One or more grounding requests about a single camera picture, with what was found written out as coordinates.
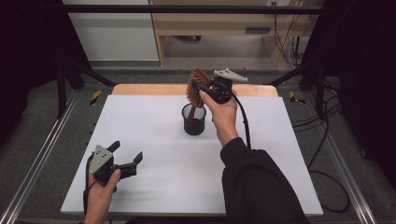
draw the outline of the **gray carpet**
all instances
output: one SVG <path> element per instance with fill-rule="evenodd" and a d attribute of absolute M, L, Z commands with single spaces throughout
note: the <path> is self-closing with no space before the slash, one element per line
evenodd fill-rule
<path fill-rule="evenodd" d="M 248 74 L 249 82 L 262 84 L 269 82 L 283 73 L 279 71 L 238 70 L 241 75 Z M 104 77 L 120 83 L 186 83 L 188 71 L 100 71 Z M 22 208 L 19 218 L 43 218 L 57 220 L 81 220 L 60 212 L 64 201 L 64 192 L 70 186 L 86 144 L 90 141 L 94 123 L 100 116 L 106 96 L 111 88 L 84 77 L 87 84 L 78 92 L 77 104 L 73 108 L 49 158 Z M 284 98 L 290 120 L 308 119 L 313 113 L 307 104 L 292 103 L 289 92 L 295 91 L 296 97 L 303 99 L 296 82 L 291 80 L 277 88 Z M 102 93 L 95 105 L 89 105 L 94 91 Z M 5 142 L 0 151 L 0 209 L 4 211 L 17 191 L 19 185 L 34 162 L 35 156 L 44 143 L 57 115 L 56 83 L 33 90 L 29 105 L 23 112 L 20 123 Z M 382 175 L 375 161 L 363 159 L 359 144 L 350 131 L 342 114 L 330 118 L 330 132 L 340 148 L 351 172 L 358 182 L 365 200 L 369 204 L 378 223 L 396 223 L 396 193 L 387 179 Z M 321 140 L 318 128 L 296 132 L 296 137 L 308 163 Z M 319 152 L 313 169 L 325 172 L 339 180 L 329 156 L 327 146 Z M 339 186 L 322 175 L 312 175 L 321 203 L 330 208 L 339 209 L 345 206 L 346 196 Z M 324 210 L 322 217 L 311 217 L 317 223 L 360 223 L 354 206 L 338 214 Z M 116 217 L 126 220 L 127 217 Z"/>

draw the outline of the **metal bracket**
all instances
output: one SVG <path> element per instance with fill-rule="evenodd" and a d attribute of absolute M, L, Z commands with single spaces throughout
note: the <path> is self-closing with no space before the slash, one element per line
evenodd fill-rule
<path fill-rule="evenodd" d="M 97 145 L 93 153 L 90 174 L 93 174 L 97 170 L 99 170 L 112 157 L 113 157 L 112 152 L 110 152 L 109 150 L 107 150 L 106 148 L 100 145 Z"/>
<path fill-rule="evenodd" d="M 224 77 L 224 78 L 233 79 L 233 80 L 237 80 L 237 81 L 248 82 L 247 77 L 241 77 L 228 68 L 224 69 L 224 70 L 219 70 L 219 71 L 215 70 L 214 74 L 219 77 Z"/>

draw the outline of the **black curtain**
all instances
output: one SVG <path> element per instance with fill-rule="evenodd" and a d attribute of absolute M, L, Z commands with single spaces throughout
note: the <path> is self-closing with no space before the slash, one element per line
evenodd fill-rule
<path fill-rule="evenodd" d="M 328 0 L 337 7 L 344 0 Z M 310 60 L 332 29 L 334 16 L 320 16 L 304 59 Z M 341 80 L 343 110 L 368 158 L 375 159 L 396 188 L 396 6 L 394 1 L 357 0 L 335 30 L 323 66 Z"/>
<path fill-rule="evenodd" d="M 61 63 L 73 88 L 84 85 L 68 61 L 90 68 L 67 13 L 42 11 L 62 0 L 2 0 L 0 6 L 0 144 L 27 106 L 29 91 L 56 79 Z"/>

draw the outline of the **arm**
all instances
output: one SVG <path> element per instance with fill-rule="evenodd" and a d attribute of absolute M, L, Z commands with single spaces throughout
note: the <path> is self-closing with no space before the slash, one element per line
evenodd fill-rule
<path fill-rule="evenodd" d="M 200 92 L 212 112 L 220 152 L 227 219 L 234 223 L 309 223 L 289 181 L 264 150 L 249 150 L 235 128 L 236 101 L 218 105 Z"/>
<path fill-rule="evenodd" d="M 113 189 L 120 181 L 120 170 L 113 172 L 107 184 L 102 187 L 96 182 L 95 177 L 90 174 L 89 186 L 90 194 L 88 195 L 87 214 L 84 218 L 84 224 L 103 224 L 105 223 L 108 208 L 110 207 Z"/>

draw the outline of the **metal rail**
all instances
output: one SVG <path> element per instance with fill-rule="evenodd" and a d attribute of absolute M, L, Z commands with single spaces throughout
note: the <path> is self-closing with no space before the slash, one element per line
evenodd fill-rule
<path fill-rule="evenodd" d="M 18 214 L 20 213 L 26 199 L 28 198 L 30 191 L 35 184 L 35 181 L 40 175 L 40 172 L 43 169 L 47 158 L 49 157 L 65 123 L 69 118 L 69 115 L 76 103 L 77 98 L 78 92 L 72 91 L 72 94 L 68 100 L 68 107 L 66 108 L 64 115 L 61 118 L 57 119 L 55 124 L 53 125 L 52 130 L 50 131 L 44 145 L 38 152 L 35 161 L 30 167 L 30 170 L 27 173 L 26 177 L 23 179 L 17 193 L 15 193 L 14 198 L 11 200 L 7 209 L 2 214 L 0 218 L 1 224 L 12 224 L 17 219 Z"/>
<path fill-rule="evenodd" d="M 309 107 L 311 108 L 312 112 L 316 114 L 316 109 L 314 107 L 315 100 L 313 99 L 312 93 L 307 93 L 304 91 L 305 99 L 307 100 Z M 319 125 L 321 133 L 324 134 L 326 125 L 322 124 Z M 335 144 L 334 140 L 332 139 L 332 135 L 330 132 L 327 133 L 326 136 L 326 143 L 329 147 L 329 154 L 332 158 L 332 162 L 334 163 L 335 169 L 337 173 L 340 175 L 341 181 L 346 188 L 346 191 L 349 193 L 350 201 L 352 202 L 356 214 L 358 215 L 361 223 L 364 224 L 375 224 L 375 217 L 367 204 L 366 200 L 364 199 L 363 194 L 361 193 L 361 189 L 356 183 L 353 174 L 350 172 L 347 163 L 345 162 L 343 156 L 340 153 L 337 145 Z"/>
<path fill-rule="evenodd" d="M 247 7 L 247 6 L 138 6 L 138 5 L 45 5 L 45 11 L 69 13 L 199 13 L 199 14 L 278 14 L 322 15 L 342 12 L 323 7 Z"/>

